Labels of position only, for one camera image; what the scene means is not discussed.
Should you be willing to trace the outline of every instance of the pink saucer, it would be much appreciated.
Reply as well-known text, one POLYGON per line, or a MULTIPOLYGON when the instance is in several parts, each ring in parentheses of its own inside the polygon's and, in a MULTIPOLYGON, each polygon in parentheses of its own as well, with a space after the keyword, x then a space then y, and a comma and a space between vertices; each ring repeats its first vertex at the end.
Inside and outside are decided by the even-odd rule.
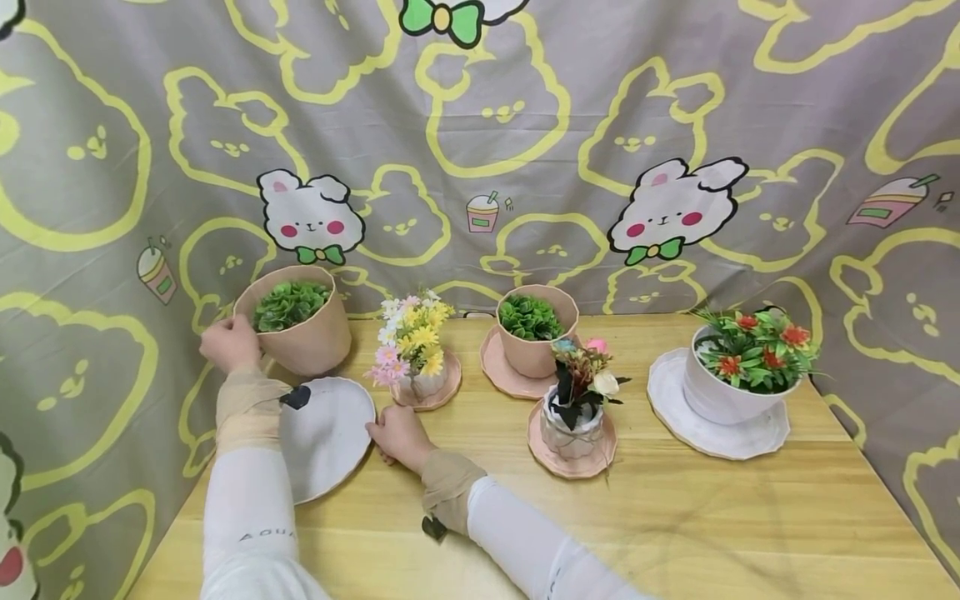
POLYGON ((460 389, 461 371, 460 359, 446 348, 444 348, 444 360, 444 368, 450 369, 450 371, 446 374, 444 386, 436 394, 427 396, 423 400, 417 400, 412 393, 403 394, 400 391, 400 386, 395 384, 390 386, 390 396, 393 397, 394 402, 400 406, 412 406, 418 413, 435 411, 447 404, 460 389))
POLYGON ((589 479, 595 477, 613 464, 616 454, 616 429, 613 420, 604 415, 601 426, 604 429, 603 441, 590 454, 578 459, 566 460, 559 454, 546 447, 540 435, 540 412, 543 410, 543 400, 537 402, 527 420, 527 445, 537 462, 548 471, 564 479, 589 479))
POLYGON ((508 396, 540 400, 550 386, 557 383, 556 375, 532 379, 514 371, 503 353, 500 330, 496 326, 491 328, 480 346, 480 367, 493 386, 508 396))

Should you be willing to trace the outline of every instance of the white flower pot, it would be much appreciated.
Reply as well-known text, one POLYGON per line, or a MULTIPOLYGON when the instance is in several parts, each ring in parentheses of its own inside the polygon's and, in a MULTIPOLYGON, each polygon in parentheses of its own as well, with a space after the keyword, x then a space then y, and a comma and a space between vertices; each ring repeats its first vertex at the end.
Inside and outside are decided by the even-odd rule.
POLYGON ((593 419, 583 422, 577 420, 577 426, 570 431, 560 415, 550 410, 551 402, 556 401, 557 386, 552 385, 543 396, 543 408, 540 411, 540 436, 548 448, 565 459, 587 456, 603 438, 603 407, 593 419))
POLYGON ((696 414, 721 425, 736 425, 753 419, 771 408, 797 389, 801 379, 786 392, 780 394, 754 394, 738 390, 722 381, 697 358, 694 345, 700 338, 709 335, 710 328, 702 327, 690 341, 684 369, 684 397, 696 414))
POLYGON ((413 377, 402 377, 399 380, 400 392, 409 397, 424 399, 439 392, 446 383, 446 358, 444 358, 444 369, 436 375, 417 374, 413 377))

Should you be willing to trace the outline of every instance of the green bow tie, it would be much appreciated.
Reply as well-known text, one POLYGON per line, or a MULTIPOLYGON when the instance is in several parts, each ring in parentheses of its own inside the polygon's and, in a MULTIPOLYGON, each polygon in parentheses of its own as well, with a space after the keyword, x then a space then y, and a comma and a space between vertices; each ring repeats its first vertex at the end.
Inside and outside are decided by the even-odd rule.
POLYGON ((422 36, 430 30, 448 34, 458 46, 469 50, 480 43, 483 13, 483 3, 479 0, 469 0, 453 8, 433 0, 403 0, 400 28, 411 36, 422 36))
POLYGON ((659 246, 656 244, 653 246, 634 246, 630 249, 630 253, 627 254, 626 264, 628 267, 633 267, 641 260, 655 256, 659 256, 664 260, 673 260, 677 256, 680 256, 680 252, 683 250, 684 239, 682 237, 669 239, 659 246))
POLYGON ((307 248, 306 246, 297 246, 297 260, 301 265, 312 265, 318 260, 326 260, 338 267, 344 265, 344 249, 339 244, 327 246, 326 248, 307 248))

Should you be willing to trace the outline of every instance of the gray fabric backdrop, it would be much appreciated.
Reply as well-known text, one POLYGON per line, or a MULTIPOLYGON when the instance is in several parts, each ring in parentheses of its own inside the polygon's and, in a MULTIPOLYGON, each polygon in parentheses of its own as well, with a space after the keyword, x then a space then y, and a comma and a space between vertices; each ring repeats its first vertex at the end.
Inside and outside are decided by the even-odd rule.
POLYGON ((361 317, 418 283, 785 306, 957 577, 960 5, 401 4, 38 0, 0 41, 0 447, 43 597, 130 589, 213 450, 197 334, 317 250, 361 317))

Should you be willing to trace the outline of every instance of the flower arrangement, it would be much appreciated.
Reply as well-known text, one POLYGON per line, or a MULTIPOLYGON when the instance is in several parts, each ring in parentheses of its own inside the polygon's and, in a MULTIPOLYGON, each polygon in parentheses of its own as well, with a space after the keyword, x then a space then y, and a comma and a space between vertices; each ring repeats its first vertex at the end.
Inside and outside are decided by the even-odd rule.
POLYGON ((389 386, 402 377, 439 375, 444 369, 440 327, 453 307, 432 290, 403 300, 384 300, 376 364, 366 373, 373 385, 389 386))
POLYGON ((316 281, 284 281, 257 303, 253 328, 259 333, 289 329, 316 314, 329 298, 330 290, 316 281))
POLYGON ((752 314, 698 311, 712 330, 697 340, 700 362, 720 380, 754 394, 781 394, 812 373, 820 349, 779 309, 752 314))
POLYGON ((607 342, 593 339, 580 347, 572 340, 553 344, 557 362, 557 400, 552 409, 573 431, 577 420, 593 419, 604 402, 623 404, 613 396, 630 377, 616 377, 609 369, 613 357, 607 353, 607 342))
POLYGON ((533 296, 510 296, 500 305, 497 316, 503 328, 521 340, 549 342, 564 334, 550 302, 533 296))

